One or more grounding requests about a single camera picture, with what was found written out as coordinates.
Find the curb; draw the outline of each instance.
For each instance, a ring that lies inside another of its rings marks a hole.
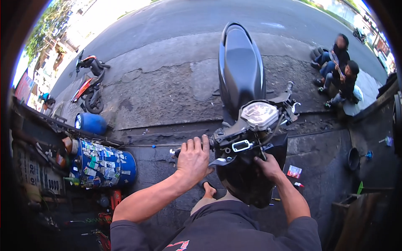
[[[309,5],[309,4],[307,4],[307,3],[304,3],[304,2],[302,2],[302,1],[299,1],[299,0],[292,0],[292,1],[294,1],[294,2],[299,2],[299,3],[304,4],[304,5],[306,5],[306,6],[310,7],[310,8],[316,9],[316,10],[318,10],[318,11],[321,12],[321,13],[324,13],[325,15],[327,15],[327,16],[329,16],[330,18],[336,20],[338,23],[340,23],[341,25],[345,26],[345,28],[347,28],[348,30],[350,30],[351,32],[353,32],[353,30],[351,30],[351,29],[350,29],[348,26],[346,26],[343,22],[339,21],[338,19],[334,18],[333,16],[329,15],[328,13],[325,13],[324,11],[322,11],[322,10],[320,10],[320,9],[317,9],[316,7],[311,6],[311,5]]]

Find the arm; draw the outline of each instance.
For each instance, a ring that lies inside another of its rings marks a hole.
[[[274,156],[267,153],[265,153],[265,155],[267,161],[263,161],[258,157],[254,157],[254,160],[262,168],[265,176],[276,183],[283,208],[285,209],[288,225],[290,225],[296,218],[302,216],[311,217],[310,208],[308,207],[306,200],[299,191],[293,187],[292,183],[282,172]]]
[[[171,201],[190,190],[213,169],[208,168],[209,140],[207,135],[201,140],[195,137],[182,144],[177,161],[177,171],[167,179],[149,188],[128,196],[116,207],[113,222],[129,220],[140,223],[147,220]]]

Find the blue drum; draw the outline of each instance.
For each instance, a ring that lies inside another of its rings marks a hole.
[[[71,166],[74,184],[85,188],[132,185],[137,174],[134,157],[127,151],[78,139],[78,151]]]

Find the black seat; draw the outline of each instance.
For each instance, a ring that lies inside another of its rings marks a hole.
[[[224,78],[233,107],[255,100],[255,84],[260,82],[257,55],[244,29],[229,27],[225,41]]]

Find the road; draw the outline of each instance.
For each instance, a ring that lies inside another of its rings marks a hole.
[[[250,32],[280,35],[328,48],[336,35],[343,33],[350,41],[351,59],[385,84],[387,74],[367,46],[337,20],[297,0],[162,0],[113,23],[87,45],[85,55],[93,54],[108,61],[172,37],[220,32],[232,20],[242,23]],[[74,71],[75,61],[60,75],[51,91],[53,96],[57,97],[72,82],[69,73]]]

